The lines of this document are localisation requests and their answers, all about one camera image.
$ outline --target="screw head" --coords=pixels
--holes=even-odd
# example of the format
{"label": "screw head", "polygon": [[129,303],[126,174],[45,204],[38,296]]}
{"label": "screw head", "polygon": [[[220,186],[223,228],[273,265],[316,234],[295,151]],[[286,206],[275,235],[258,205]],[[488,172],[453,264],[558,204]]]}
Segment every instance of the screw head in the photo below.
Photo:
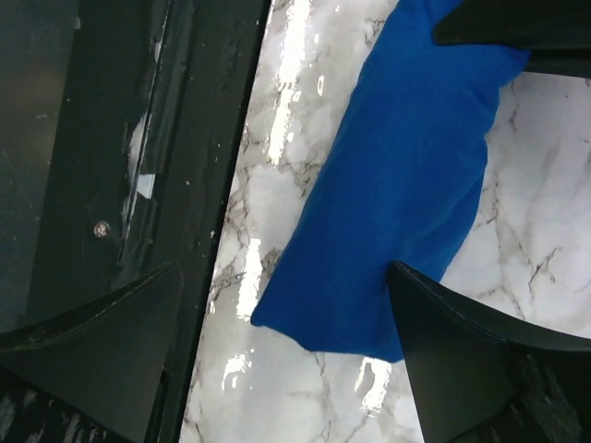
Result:
{"label": "screw head", "polygon": [[97,221],[92,231],[94,232],[95,237],[104,238],[111,231],[111,227],[106,221]]}

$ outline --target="blue towel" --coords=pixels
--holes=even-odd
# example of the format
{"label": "blue towel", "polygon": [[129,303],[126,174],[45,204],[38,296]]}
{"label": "blue towel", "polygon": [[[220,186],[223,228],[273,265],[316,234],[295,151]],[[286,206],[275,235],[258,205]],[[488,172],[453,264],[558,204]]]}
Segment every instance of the blue towel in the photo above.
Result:
{"label": "blue towel", "polygon": [[437,46],[458,0],[401,0],[251,323],[310,351],[403,358],[386,288],[402,260],[439,281],[467,236],[499,89],[529,52]]}

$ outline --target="white marble countertop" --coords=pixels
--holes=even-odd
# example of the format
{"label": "white marble countertop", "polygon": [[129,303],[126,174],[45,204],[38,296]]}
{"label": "white marble countertop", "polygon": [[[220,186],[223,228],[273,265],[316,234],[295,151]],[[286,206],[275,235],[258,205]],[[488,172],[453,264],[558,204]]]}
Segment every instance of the white marble countertop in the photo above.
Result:
{"label": "white marble countertop", "polygon": [[[248,323],[389,0],[275,0],[235,170],[183,443],[422,441],[404,363],[309,353]],[[591,85],[523,74],[488,136],[476,224],[443,283],[591,338]]]}

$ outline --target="blue fabric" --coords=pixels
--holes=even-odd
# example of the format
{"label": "blue fabric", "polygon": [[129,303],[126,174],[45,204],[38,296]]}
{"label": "blue fabric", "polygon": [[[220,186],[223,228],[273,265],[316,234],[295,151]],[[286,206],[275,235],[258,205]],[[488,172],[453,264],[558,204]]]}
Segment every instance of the blue fabric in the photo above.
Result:
{"label": "blue fabric", "polygon": [[310,351],[403,358],[386,270],[441,279],[476,217],[499,89],[529,56],[437,46],[458,4],[401,0],[387,19],[253,325]]}

